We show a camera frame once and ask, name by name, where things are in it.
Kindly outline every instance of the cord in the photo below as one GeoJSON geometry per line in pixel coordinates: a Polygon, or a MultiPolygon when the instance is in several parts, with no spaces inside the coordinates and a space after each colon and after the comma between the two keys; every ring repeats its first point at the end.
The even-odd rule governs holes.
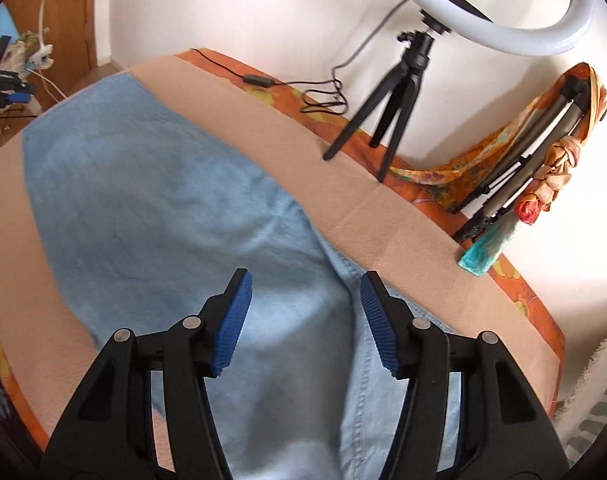
{"type": "Polygon", "coordinates": [[[38,115],[3,115],[0,116],[1,119],[34,119],[38,117],[38,115]]]}
{"type": "MultiPolygon", "coordinates": [[[[30,70],[29,68],[26,68],[26,70],[27,70],[28,72],[32,72],[33,74],[35,74],[35,75],[39,76],[41,79],[43,79],[43,81],[47,81],[48,83],[50,83],[50,84],[51,84],[51,85],[52,85],[52,86],[53,86],[53,87],[56,89],[56,91],[57,91],[57,92],[59,92],[59,94],[61,94],[61,95],[63,96],[63,98],[64,98],[64,99],[67,99],[67,98],[68,98],[68,96],[67,96],[67,95],[65,95],[65,94],[64,94],[64,93],[61,91],[61,89],[60,89],[58,86],[56,86],[56,85],[55,85],[55,84],[54,84],[52,81],[50,81],[48,78],[46,78],[46,76],[45,76],[45,75],[43,75],[43,74],[41,73],[41,71],[40,71],[40,70],[39,70],[39,72],[35,72],[34,70],[30,70]]],[[[52,98],[53,98],[53,99],[54,99],[56,102],[59,102],[59,101],[58,101],[58,99],[57,99],[55,96],[53,96],[53,95],[50,93],[50,90],[49,90],[49,89],[48,89],[48,87],[45,85],[45,82],[44,82],[43,86],[45,87],[45,91],[46,91],[46,92],[48,92],[48,95],[49,95],[50,97],[52,97],[52,98]]]]}
{"type": "Polygon", "coordinates": [[[231,68],[229,68],[225,65],[222,65],[221,63],[216,62],[214,59],[211,59],[210,57],[206,56],[198,48],[191,48],[190,50],[198,52],[199,54],[201,54],[201,56],[205,57],[205,59],[207,59],[211,63],[214,63],[216,66],[219,66],[224,70],[227,70],[232,75],[235,75],[238,78],[244,80],[246,83],[260,86],[263,88],[270,88],[272,86],[295,85],[295,84],[301,84],[301,85],[333,84],[334,90],[320,90],[320,89],[315,89],[315,88],[304,90],[301,93],[301,99],[305,103],[305,106],[303,106],[299,111],[302,114],[320,112],[320,113],[330,114],[330,115],[344,115],[347,113],[347,111],[349,110],[350,107],[349,107],[346,96],[342,92],[343,81],[341,81],[341,79],[339,79],[337,77],[337,70],[340,70],[341,68],[345,68],[346,66],[350,65],[350,63],[352,63],[357,58],[357,56],[359,54],[361,54],[363,49],[373,40],[373,38],[385,26],[385,24],[388,23],[388,21],[390,21],[392,16],[394,16],[394,14],[396,14],[396,12],[401,7],[403,7],[405,4],[407,4],[409,1],[410,0],[401,0],[398,4],[396,4],[394,7],[392,7],[392,9],[389,10],[389,12],[383,17],[381,22],[379,22],[379,24],[375,27],[375,29],[370,34],[368,34],[368,36],[365,38],[365,40],[363,40],[362,43],[357,47],[357,49],[353,52],[353,54],[343,63],[341,63],[339,65],[335,65],[332,67],[332,69],[330,69],[331,78],[326,81],[279,82],[279,81],[276,81],[275,79],[272,79],[269,77],[257,76],[257,75],[253,75],[253,74],[241,75],[241,74],[238,74],[237,72],[234,72],[234,70],[232,70],[231,68]],[[308,96],[310,94],[321,94],[321,95],[334,96],[334,100],[326,101],[326,102],[318,102],[318,103],[312,102],[312,101],[308,100],[308,96]],[[341,110],[332,109],[332,108],[339,107],[339,106],[342,107],[341,110]]]}

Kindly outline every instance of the tripod leg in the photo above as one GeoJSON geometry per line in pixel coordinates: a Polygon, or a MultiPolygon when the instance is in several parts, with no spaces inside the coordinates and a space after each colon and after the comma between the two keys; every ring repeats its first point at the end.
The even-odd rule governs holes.
{"type": "Polygon", "coordinates": [[[408,79],[408,83],[409,84],[406,88],[406,92],[403,95],[403,102],[401,103],[401,111],[399,112],[397,124],[394,126],[392,138],[390,139],[388,149],[386,150],[383,157],[383,162],[381,163],[381,169],[379,170],[378,176],[379,182],[383,182],[383,179],[388,174],[388,168],[392,164],[392,159],[394,158],[395,153],[397,153],[397,148],[401,142],[401,137],[406,131],[406,126],[408,125],[408,121],[412,115],[412,110],[415,107],[415,103],[417,102],[417,97],[419,97],[419,91],[421,90],[421,76],[413,74],[408,79]]]}
{"type": "Polygon", "coordinates": [[[385,135],[385,132],[388,131],[388,128],[394,120],[394,116],[399,111],[399,108],[401,108],[403,94],[405,93],[409,83],[410,78],[408,76],[405,76],[405,78],[403,78],[392,91],[392,95],[388,100],[388,104],[386,105],[385,109],[383,110],[383,113],[381,114],[381,119],[379,119],[379,124],[377,124],[375,134],[370,140],[370,144],[368,144],[368,146],[370,146],[371,148],[376,148],[377,146],[379,146],[379,143],[385,135]]]}
{"type": "Polygon", "coordinates": [[[352,134],[365,121],[370,114],[375,110],[376,106],[383,100],[387,93],[391,92],[398,83],[405,78],[408,73],[408,67],[404,63],[399,63],[396,67],[390,70],[377,88],[365,100],[362,107],[355,114],[352,120],[346,124],[346,127],[341,131],[335,142],[328,148],[328,151],[323,154],[323,160],[330,160],[339,152],[343,145],[352,137],[352,134]]]}

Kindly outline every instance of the black clamp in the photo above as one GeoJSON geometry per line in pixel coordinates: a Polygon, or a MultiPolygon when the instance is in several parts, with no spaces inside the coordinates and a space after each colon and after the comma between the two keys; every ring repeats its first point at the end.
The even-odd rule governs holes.
{"type": "Polygon", "coordinates": [[[47,480],[232,480],[204,377],[230,364],[252,296],[237,269],[225,292],[169,330],[114,333],[63,412],[43,456],[47,480]],[[160,467],[152,430],[150,371],[163,370],[168,436],[176,473],[160,467]]]}
{"type": "Polygon", "coordinates": [[[535,392],[493,332],[444,333],[367,272],[361,299],[383,365],[409,379],[381,480],[559,480],[568,462],[535,392]],[[462,373],[455,465],[437,473],[450,372],[462,373]]]}
{"type": "MultiPolygon", "coordinates": [[[[408,389],[381,480],[559,480],[568,463],[554,428],[509,352],[492,332],[446,334],[392,298],[378,274],[361,298],[383,365],[408,389]],[[462,373],[455,465],[437,473],[449,373],[462,373]]],[[[237,269],[198,316],[165,332],[114,333],[54,430],[45,480],[232,480],[212,420],[204,377],[230,364],[251,299],[237,269]],[[157,463],[150,371],[163,370],[168,436],[176,473],[157,463]]]]}

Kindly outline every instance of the black device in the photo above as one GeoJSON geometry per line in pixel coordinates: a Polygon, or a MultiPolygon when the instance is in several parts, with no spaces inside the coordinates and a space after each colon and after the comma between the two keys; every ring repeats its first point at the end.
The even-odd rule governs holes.
{"type": "MultiPolygon", "coordinates": [[[[3,55],[10,44],[9,36],[0,37],[0,63],[3,55]]],[[[36,92],[36,86],[25,83],[17,72],[0,70],[0,108],[5,108],[12,103],[28,103],[30,95],[36,92]]]]}
{"type": "MultiPolygon", "coordinates": [[[[466,0],[450,1],[468,12],[490,21],[487,16],[466,0]]],[[[450,32],[449,28],[438,22],[424,10],[422,10],[421,13],[423,14],[423,22],[427,25],[429,30],[434,31],[437,34],[450,32]]],[[[352,120],[346,124],[346,127],[323,154],[324,160],[333,158],[357,129],[359,129],[361,124],[363,124],[363,121],[375,111],[375,108],[379,103],[381,103],[389,94],[388,103],[383,110],[379,123],[375,129],[375,134],[369,144],[371,148],[379,146],[383,136],[391,126],[392,121],[394,121],[395,117],[398,115],[391,140],[388,144],[388,149],[383,157],[381,168],[379,168],[377,176],[379,182],[383,182],[383,179],[388,174],[388,169],[394,159],[395,153],[397,153],[401,137],[406,131],[408,121],[410,121],[410,116],[417,103],[419,92],[421,92],[423,75],[430,61],[428,57],[430,49],[435,41],[429,32],[420,31],[402,32],[397,39],[402,42],[410,42],[401,56],[401,62],[394,66],[383,77],[375,90],[365,100],[362,107],[359,108],[359,111],[357,111],[352,120]]]]}

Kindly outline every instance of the wooden door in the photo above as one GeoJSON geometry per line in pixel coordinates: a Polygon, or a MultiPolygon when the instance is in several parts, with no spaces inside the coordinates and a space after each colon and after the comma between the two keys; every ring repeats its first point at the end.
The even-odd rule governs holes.
{"type": "MultiPolygon", "coordinates": [[[[19,32],[38,32],[40,0],[4,0],[19,32]]],[[[47,0],[43,25],[49,31],[45,44],[52,44],[54,64],[43,71],[63,92],[67,92],[83,76],[96,66],[94,46],[94,0],[47,0]]],[[[38,86],[36,98],[43,107],[51,107],[55,101],[36,75],[29,80],[38,86]]],[[[54,95],[58,93],[50,88],[54,95]]]]}

